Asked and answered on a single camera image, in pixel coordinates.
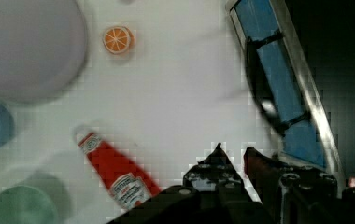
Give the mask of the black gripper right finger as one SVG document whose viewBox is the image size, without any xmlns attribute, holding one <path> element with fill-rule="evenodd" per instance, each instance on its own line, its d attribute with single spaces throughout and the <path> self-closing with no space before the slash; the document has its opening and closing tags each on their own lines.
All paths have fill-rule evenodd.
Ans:
<svg viewBox="0 0 355 224">
<path fill-rule="evenodd" d="M 248 147 L 244 156 L 244 172 L 271 215 L 281 214 L 282 188 L 280 178 L 288 174 L 292 182 L 311 187 L 316 196 L 335 198 L 338 182 L 333 175 L 313 166 L 296 166 L 264 156 L 254 147 Z"/>
</svg>

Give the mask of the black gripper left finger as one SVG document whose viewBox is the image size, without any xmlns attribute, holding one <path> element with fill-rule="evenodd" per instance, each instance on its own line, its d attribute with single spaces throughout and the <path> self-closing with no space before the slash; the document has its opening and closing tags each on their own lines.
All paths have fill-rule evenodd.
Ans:
<svg viewBox="0 0 355 224">
<path fill-rule="evenodd" d="M 217 143 L 205 159 L 198 161 L 183 176 L 182 186 L 219 200 L 245 196 L 243 180 L 222 149 L 221 143 Z"/>
</svg>

